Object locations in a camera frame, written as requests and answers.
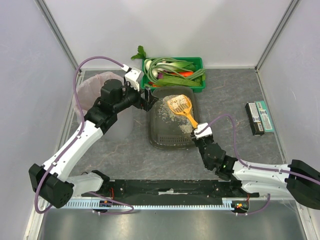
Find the dark grey litter tray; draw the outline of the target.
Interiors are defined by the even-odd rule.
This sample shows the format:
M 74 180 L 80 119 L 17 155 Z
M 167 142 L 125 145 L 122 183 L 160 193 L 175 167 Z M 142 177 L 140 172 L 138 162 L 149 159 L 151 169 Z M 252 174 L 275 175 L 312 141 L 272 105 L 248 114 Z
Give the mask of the dark grey litter tray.
M 159 87 L 153 91 L 152 95 L 157 97 L 158 101 L 147 113 L 150 144 L 166 150 L 194 147 L 191 139 L 192 124 L 187 117 L 174 114 L 167 104 L 168 100 L 176 96 L 187 96 L 192 103 L 191 115 L 199 122 L 199 106 L 193 90 L 186 86 Z

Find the yellow litter scoop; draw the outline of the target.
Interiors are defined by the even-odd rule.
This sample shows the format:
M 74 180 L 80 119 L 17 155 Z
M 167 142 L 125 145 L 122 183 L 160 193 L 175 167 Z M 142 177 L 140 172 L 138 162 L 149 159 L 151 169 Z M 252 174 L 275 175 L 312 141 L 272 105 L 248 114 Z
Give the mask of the yellow litter scoop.
M 197 128 L 198 123 L 191 114 L 193 105 L 191 100 L 186 95 L 181 94 L 169 99 L 167 101 L 167 105 L 175 115 L 186 117 L 191 123 L 192 127 L 194 129 Z

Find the pink plastic trash bag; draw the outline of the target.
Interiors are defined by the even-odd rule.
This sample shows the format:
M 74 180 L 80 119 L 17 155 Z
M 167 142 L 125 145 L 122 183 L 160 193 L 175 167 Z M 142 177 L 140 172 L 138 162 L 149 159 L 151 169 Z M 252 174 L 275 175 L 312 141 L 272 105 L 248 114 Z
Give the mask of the pink plastic trash bag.
M 96 74 L 87 80 L 84 80 L 77 88 L 77 97 L 80 103 L 80 107 L 77 104 L 75 97 L 72 98 L 72 105 L 77 116 L 77 120 L 81 122 L 81 111 L 85 116 L 88 110 L 94 105 L 96 99 L 101 96 L 101 88 L 104 86 L 106 81 L 119 80 L 121 84 L 124 84 L 123 77 L 112 73 L 110 71 Z

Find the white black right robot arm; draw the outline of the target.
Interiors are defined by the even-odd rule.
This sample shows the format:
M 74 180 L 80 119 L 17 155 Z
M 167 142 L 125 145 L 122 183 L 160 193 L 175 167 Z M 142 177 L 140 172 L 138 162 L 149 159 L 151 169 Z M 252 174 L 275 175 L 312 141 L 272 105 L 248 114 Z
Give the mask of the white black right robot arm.
M 191 134 L 204 167 L 220 179 L 230 182 L 234 194 L 293 197 L 310 209 L 320 208 L 320 173 L 302 160 L 290 164 L 258 164 L 226 154 L 212 135 Z

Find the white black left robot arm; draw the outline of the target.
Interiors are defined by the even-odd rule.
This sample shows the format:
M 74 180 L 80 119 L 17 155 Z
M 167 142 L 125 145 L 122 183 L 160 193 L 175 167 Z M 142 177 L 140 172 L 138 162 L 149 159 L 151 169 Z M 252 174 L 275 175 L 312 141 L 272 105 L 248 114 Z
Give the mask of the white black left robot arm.
M 149 111 L 158 101 L 147 87 L 134 89 L 132 82 L 107 80 L 100 89 L 93 106 L 84 116 L 72 137 L 44 164 L 33 164 L 28 173 L 35 200 L 46 200 L 59 209 L 74 196 L 98 192 L 110 180 L 98 170 L 88 174 L 70 176 L 76 163 L 118 120 L 118 114 L 131 106 Z

